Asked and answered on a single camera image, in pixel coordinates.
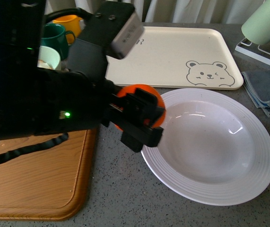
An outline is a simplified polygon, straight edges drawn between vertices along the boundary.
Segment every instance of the green led light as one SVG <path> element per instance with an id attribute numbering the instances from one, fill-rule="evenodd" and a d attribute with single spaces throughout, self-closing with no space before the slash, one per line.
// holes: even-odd
<path id="1" fill-rule="evenodd" d="M 65 114 L 64 114 L 67 118 L 69 118 L 70 117 L 70 113 L 69 112 L 65 112 Z"/>

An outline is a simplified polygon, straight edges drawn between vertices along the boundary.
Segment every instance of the orange mug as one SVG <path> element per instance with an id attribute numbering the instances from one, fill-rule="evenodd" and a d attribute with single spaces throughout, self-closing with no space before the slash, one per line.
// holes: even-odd
<path id="1" fill-rule="evenodd" d="M 80 20 L 81 18 L 77 17 L 76 15 L 67 15 L 53 20 L 53 23 L 63 25 L 66 31 L 72 31 L 77 37 L 81 32 L 79 23 Z M 68 34 L 67 40 L 69 44 L 72 44 L 74 42 L 73 35 Z"/>

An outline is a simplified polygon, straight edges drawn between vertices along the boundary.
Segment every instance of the folded towel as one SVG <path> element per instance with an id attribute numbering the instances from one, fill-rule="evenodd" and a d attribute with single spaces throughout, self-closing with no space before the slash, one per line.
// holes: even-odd
<path id="1" fill-rule="evenodd" d="M 270 70 L 242 72 L 244 88 L 257 108 L 270 117 Z"/>

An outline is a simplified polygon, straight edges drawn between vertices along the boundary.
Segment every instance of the bear cartoon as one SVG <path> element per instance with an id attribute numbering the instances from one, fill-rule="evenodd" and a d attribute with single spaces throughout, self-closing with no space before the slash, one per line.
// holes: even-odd
<path id="1" fill-rule="evenodd" d="M 231 87 L 235 83 L 235 79 L 226 71 L 227 66 L 222 62 L 199 64 L 196 61 L 188 61 L 186 66 L 189 68 L 186 78 L 194 85 Z"/>

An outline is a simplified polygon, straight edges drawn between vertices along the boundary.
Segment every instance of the mug handle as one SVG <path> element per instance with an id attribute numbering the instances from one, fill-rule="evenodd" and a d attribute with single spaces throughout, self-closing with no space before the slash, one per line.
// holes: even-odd
<path id="1" fill-rule="evenodd" d="M 75 40 L 76 40 L 76 36 L 75 36 L 75 34 L 74 34 L 72 31 L 70 31 L 70 30 L 65 32 L 65 35 L 67 35 L 67 34 L 71 34 L 71 35 L 73 35 L 73 36 L 74 36 L 74 41 L 73 41 L 73 43 L 74 43 L 74 42 L 75 42 Z"/>

